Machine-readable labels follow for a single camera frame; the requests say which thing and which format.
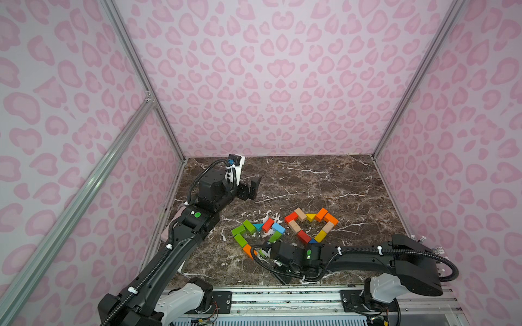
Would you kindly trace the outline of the green block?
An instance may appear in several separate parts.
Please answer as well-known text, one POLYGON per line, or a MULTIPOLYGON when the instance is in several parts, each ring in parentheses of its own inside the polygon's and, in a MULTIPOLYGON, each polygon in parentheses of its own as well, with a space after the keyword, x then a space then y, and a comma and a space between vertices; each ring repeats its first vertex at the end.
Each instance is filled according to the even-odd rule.
POLYGON ((240 225, 234 229, 232 229, 231 233, 232 233, 232 236, 236 236, 236 235, 244 235, 245 233, 247 232, 246 230, 246 227, 244 225, 240 225))
POLYGON ((269 239, 270 244, 274 244, 276 241, 278 241, 282 236, 282 233, 279 231, 275 231, 272 236, 269 239))
POLYGON ((234 239, 242 248, 244 248, 247 245, 247 240, 243 237, 242 234, 236 234, 234 236, 234 239))
POLYGON ((251 222, 248 221, 248 220, 245 220, 245 221, 243 222, 243 227, 246 229, 246 231, 247 231, 249 234, 254 234, 254 233, 257 231, 257 229, 256 229, 256 227, 254 226, 254 224, 251 223, 251 222))

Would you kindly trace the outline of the red block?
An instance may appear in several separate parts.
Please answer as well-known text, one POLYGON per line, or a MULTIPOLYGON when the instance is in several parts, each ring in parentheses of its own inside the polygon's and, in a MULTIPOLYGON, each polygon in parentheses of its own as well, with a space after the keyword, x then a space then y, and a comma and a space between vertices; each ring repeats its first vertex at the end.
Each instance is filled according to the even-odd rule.
POLYGON ((265 221, 265 223, 262 225, 262 230, 264 232, 269 232, 272 227, 273 227, 273 224, 275 223, 275 221, 271 218, 269 218, 268 220, 265 221))
POLYGON ((285 217, 284 221, 285 223, 289 224, 291 221, 297 220, 299 218, 299 215, 294 211, 291 214, 289 214, 287 217, 285 217))
POLYGON ((303 230, 300 230, 298 233, 297 233, 297 236, 299 238, 299 240, 301 242, 303 242, 304 244, 308 244, 310 243, 311 241, 311 237, 303 230))

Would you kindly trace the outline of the tan block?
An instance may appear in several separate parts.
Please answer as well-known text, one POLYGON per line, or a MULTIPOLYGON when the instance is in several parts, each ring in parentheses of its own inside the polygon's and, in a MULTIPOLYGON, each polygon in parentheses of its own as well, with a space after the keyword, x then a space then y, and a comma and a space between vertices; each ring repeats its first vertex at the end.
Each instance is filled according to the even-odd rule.
POLYGON ((302 209, 297 208, 294 212, 297 214, 299 221, 307 220, 307 215, 302 211, 302 209))
POLYGON ((302 231, 301 227, 299 226, 299 224, 296 222, 296 220, 292 220, 288 223, 290 229, 292 230, 293 233, 295 234, 298 234, 299 232, 302 231))
POLYGON ((333 228, 335 227, 335 225, 333 224, 333 222, 329 221, 323 228, 322 228, 322 232, 325 232, 325 233, 329 233, 333 228))

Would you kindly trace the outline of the light blue block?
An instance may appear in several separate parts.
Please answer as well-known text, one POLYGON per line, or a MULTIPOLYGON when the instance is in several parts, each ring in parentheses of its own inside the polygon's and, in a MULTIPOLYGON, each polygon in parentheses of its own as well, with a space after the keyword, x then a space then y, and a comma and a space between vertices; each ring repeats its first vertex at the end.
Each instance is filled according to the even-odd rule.
POLYGON ((286 229, 281 226, 280 224, 278 223, 274 223, 271 227, 275 232, 279 232, 280 234, 284 234, 286 229))

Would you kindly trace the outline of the yellow rectangular block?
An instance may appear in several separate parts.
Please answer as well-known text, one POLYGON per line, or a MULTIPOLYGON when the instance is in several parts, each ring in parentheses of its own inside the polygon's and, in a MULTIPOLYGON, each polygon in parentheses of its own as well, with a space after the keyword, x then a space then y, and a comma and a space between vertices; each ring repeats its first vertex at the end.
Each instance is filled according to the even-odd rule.
POLYGON ((314 240, 315 240, 317 243, 321 243, 321 242, 326 238, 327 235, 328 235, 328 233, 322 230, 322 231, 320 231, 319 234, 314 238, 314 240))

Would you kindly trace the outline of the orange block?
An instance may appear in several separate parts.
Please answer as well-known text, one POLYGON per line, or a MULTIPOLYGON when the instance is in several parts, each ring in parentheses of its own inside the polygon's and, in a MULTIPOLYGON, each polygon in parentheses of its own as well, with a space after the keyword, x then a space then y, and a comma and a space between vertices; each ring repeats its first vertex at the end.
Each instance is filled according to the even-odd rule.
POLYGON ((335 218, 332 214, 327 213, 324 217, 324 221, 327 224, 332 224, 333 226, 336 226, 338 224, 338 219, 335 218))
POLYGON ((325 220, 326 215, 328 214, 328 210, 325 208, 322 208, 316 215, 315 220, 317 221, 323 221, 325 220))
POLYGON ((253 254, 251 252, 251 246, 249 244, 246 244, 242 250, 251 258, 253 259, 253 254))

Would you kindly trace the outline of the yellow triangle block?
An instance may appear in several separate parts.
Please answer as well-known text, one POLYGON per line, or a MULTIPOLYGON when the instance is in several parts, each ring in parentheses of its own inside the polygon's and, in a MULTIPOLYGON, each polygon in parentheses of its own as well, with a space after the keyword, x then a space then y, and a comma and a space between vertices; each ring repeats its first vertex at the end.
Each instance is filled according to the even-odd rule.
POLYGON ((315 216, 316 216, 315 213, 306 214, 307 220, 310 222, 312 222, 315 219, 315 216))

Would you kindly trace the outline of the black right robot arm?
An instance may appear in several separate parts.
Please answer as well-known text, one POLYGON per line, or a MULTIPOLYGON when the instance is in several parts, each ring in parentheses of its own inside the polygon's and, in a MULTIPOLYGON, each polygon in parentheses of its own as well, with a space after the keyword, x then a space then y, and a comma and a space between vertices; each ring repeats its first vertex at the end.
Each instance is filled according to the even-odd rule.
POLYGON ((323 243, 295 247, 278 240, 252 245, 255 263, 282 277, 308 283, 321 281, 328 272, 361 270, 397 277, 407 291, 420 296, 441 296, 442 283, 459 277, 458 267, 423 244, 396 234, 377 245, 339 247, 323 243))

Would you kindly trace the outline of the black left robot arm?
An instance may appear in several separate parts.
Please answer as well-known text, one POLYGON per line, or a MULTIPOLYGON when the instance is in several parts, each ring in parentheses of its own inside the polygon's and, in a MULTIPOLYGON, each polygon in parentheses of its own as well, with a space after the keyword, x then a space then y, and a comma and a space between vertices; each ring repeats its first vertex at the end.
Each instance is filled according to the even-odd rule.
POLYGON ((102 325, 170 325, 187 312, 207 312, 213 287, 192 278, 163 296, 180 266, 220 221, 220 212, 235 198, 254 200, 261 182, 241 182, 245 157, 231 154, 205 168, 190 184, 179 216, 166 229, 163 248, 117 295, 107 294, 98 305, 102 325))

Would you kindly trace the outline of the bundle of coloured pencils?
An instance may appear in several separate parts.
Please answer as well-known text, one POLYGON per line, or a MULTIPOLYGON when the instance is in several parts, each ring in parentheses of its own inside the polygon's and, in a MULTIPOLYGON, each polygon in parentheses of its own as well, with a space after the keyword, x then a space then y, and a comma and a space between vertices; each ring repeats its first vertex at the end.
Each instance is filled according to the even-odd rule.
POLYGON ((417 242, 419 244, 421 244, 423 246, 423 250, 428 252, 428 253, 432 253, 436 256, 440 256, 442 258, 447 258, 446 256, 446 252, 445 250, 442 248, 442 247, 433 247, 433 248, 429 248, 425 245, 425 241, 427 240, 427 238, 425 236, 422 236, 417 242))

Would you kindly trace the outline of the aluminium front rail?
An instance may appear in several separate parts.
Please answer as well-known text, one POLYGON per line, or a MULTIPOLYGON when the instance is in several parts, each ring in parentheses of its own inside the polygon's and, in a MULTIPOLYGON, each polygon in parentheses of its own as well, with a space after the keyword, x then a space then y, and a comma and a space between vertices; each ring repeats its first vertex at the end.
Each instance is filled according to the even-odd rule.
POLYGON ((340 291, 357 287, 222 287, 232 292, 230 314, 183 315, 173 325, 467 325, 454 293, 439 297, 405 294, 398 311, 381 315, 345 312, 340 291))

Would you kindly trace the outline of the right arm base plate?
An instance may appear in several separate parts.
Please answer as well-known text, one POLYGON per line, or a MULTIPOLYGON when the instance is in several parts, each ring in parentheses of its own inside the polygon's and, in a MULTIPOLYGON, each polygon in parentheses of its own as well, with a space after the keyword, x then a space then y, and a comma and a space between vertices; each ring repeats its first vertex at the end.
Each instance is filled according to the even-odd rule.
POLYGON ((371 294, 364 290, 348 289, 340 291, 341 303, 345 312, 354 312, 361 315, 381 315, 385 312, 397 312, 398 305, 395 301, 390 303, 378 302, 371 294))

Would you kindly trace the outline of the left corner frame post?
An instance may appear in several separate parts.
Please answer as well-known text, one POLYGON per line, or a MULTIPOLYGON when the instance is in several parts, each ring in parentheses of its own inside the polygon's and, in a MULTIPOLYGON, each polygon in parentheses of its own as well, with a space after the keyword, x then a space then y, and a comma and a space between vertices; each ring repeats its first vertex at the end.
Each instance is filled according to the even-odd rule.
POLYGON ((126 28, 125 22, 121 16, 119 8, 115 1, 111 0, 101 0, 100 4, 102 5, 105 14, 114 27, 114 31, 116 37, 122 44, 122 47, 129 58, 130 65, 132 66, 138 80, 145 93, 152 101, 152 107, 160 120, 160 125, 163 127, 164 131, 167 133, 167 138, 171 145, 173 146, 177 157, 181 160, 182 163, 186 162, 186 157, 183 154, 181 147, 178 143, 178 140, 175 138, 173 129, 167 119, 167 115, 164 112, 162 105, 156 95, 156 92, 152 86, 151 79, 145 70, 144 64, 140 58, 140 55, 130 37, 130 34, 126 28))

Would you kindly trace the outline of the corner frame post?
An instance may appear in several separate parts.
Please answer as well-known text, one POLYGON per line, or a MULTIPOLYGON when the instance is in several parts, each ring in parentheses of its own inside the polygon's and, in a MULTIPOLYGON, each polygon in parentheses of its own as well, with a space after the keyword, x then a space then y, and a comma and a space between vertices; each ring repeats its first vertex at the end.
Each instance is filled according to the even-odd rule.
POLYGON ((446 39, 449 37, 451 31, 453 30, 455 24, 458 22, 459 17, 461 16, 462 12, 465 10, 467 5, 468 1, 465 0, 454 0, 451 2, 449 9, 446 15, 444 16, 444 19, 441 20, 439 28, 434 34, 431 43, 429 44, 425 54, 423 55, 418 68, 413 74, 413 77, 409 85, 407 86, 405 93, 402 95, 402 98, 399 101, 395 112, 392 114, 391 119, 376 146, 376 149, 372 155, 372 158, 375 162, 378 160, 378 157, 381 156, 384 152, 385 146, 387 145, 388 141, 392 138, 392 133, 398 126, 403 113, 409 106, 409 103, 411 102, 413 96, 417 92, 420 84, 422 83, 422 80, 428 73, 441 47, 443 46, 446 39))
POLYGON ((178 140, 175 138, 173 129, 167 119, 167 115, 164 112, 162 105, 156 95, 156 92, 152 86, 151 79, 145 70, 144 64, 140 58, 140 55, 130 37, 130 34, 126 28, 125 22, 121 16, 119 8, 115 1, 111 0, 101 0, 100 4, 102 5, 105 14, 114 27, 114 31, 116 37, 122 44, 122 47, 129 58, 130 65, 132 66, 138 80, 145 93, 152 101, 152 107, 160 120, 160 125, 163 127, 164 131, 167 133, 167 138, 171 145, 173 146, 177 157, 181 160, 182 163, 186 162, 186 157, 183 154, 181 147, 178 143, 178 140))

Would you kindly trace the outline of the right corner frame post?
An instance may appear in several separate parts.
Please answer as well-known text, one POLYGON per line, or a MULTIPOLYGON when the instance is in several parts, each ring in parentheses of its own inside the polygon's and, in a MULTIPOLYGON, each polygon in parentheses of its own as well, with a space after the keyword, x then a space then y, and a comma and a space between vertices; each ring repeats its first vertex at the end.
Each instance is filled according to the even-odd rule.
POLYGON ((434 34, 431 43, 429 44, 425 54, 423 55, 418 68, 413 74, 413 77, 409 85, 407 86, 405 93, 402 95, 402 98, 399 101, 395 112, 392 114, 391 119, 376 146, 376 149, 372 155, 372 158, 375 162, 378 160, 378 157, 381 156, 384 152, 385 146, 387 145, 388 141, 392 138, 392 133, 398 126, 403 113, 409 106, 409 103, 411 102, 413 96, 417 92, 420 84, 422 83, 422 80, 428 73, 441 47, 443 46, 446 39, 449 37, 451 31, 453 30, 455 24, 458 22, 459 17, 461 16, 462 12, 465 10, 467 5, 468 1, 465 0, 454 0, 451 2, 449 9, 446 15, 444 16, 444 19, 441 20, 439 28, 434 34))

